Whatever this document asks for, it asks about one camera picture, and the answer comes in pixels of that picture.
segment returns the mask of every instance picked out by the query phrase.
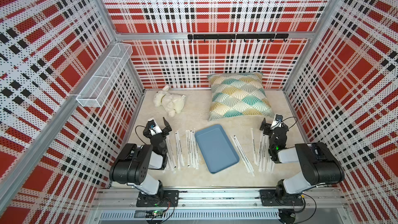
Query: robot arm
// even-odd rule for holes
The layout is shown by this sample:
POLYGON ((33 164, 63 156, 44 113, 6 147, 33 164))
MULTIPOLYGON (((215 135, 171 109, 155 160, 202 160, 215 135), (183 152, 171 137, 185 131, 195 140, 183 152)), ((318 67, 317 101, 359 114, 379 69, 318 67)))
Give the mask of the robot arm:
POLYGON ((165 139, 172 129, 166 119, 163 122, 166 127, 161 129, 153 118, 148 120, 143 134, 151 144, 125 144, 109 171, 111 181, 133 186, 144 195, 163 198, 162 182, 147 174, 148 169, 164 170, 167 164, 165 139))
POLYGON ((153 146, 126 144, 109 171, 109 178, 133 186, 146 195, 156 195, 160 181, 147 174, 148 169, 160 169, 163 157, 152 151, 153 146))
POLYGON ((282 204, 289 205, 292 199, 300 198, 303 191, 317 185, 344 180, 343 168, 325 143, 295 144, 294 147, 286 148, 289 128, 283 123, 281 115, 276 115, 272 124, 267 124, 264 119, 261 129, 269 135, 268 153, 272 161, 299 162, 301 166, 301 171, 295 176, 278 182, 275 196, 282 204))

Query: pillow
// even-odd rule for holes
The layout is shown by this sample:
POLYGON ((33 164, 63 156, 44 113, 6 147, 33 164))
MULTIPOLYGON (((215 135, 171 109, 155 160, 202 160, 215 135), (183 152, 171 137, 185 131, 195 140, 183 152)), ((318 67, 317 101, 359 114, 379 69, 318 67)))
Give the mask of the pillow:
POLYGON ((262 76, 259 72, 209 75, 212 102, 208 121, 242 115, 274 117, 262 76))

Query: perforated wall panel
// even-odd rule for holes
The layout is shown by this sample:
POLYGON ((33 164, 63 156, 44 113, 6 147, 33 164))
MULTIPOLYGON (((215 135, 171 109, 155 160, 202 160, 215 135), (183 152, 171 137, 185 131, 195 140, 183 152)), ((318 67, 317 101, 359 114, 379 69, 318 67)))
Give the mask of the perforated wall panel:
POLYGON ((283 88, 306 39, 126 41, 146 88, 210 87, 212 73, 263 72, 265 88, 283 88))
POLYGON ((120 33, 312 31, 328 0, 103 0, 120 33))
POLYGON ((140 95, 123 69, 103 107, 77 107, 0 223, 84 223, 97 189, 109 182, 140 95))
POLYGON ((397 223, 398 0, 342 0, 289 97, 361 223, 397 223))
POLYGON ((0 0, 0 180, 110 42, 92 0, 0 0))

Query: white wire basket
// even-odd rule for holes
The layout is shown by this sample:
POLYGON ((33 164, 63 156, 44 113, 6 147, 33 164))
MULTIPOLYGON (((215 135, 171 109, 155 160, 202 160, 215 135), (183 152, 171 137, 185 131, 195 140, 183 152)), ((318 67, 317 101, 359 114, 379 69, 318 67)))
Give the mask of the white wire basket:
POLYGON ((117 43, 77 97, 83 107, 102 107, 130 59, 130 44, 117 43))

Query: plastic tray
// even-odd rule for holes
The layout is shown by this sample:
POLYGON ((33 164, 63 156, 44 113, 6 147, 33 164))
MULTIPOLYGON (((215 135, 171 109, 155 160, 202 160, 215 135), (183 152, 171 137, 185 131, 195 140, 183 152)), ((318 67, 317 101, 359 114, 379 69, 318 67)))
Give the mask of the plastic tray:
POLYGON ((215 174, 239 162, 239 156, 221 125, 200 130, 195 133, 195 138, 210 173, 215 174))

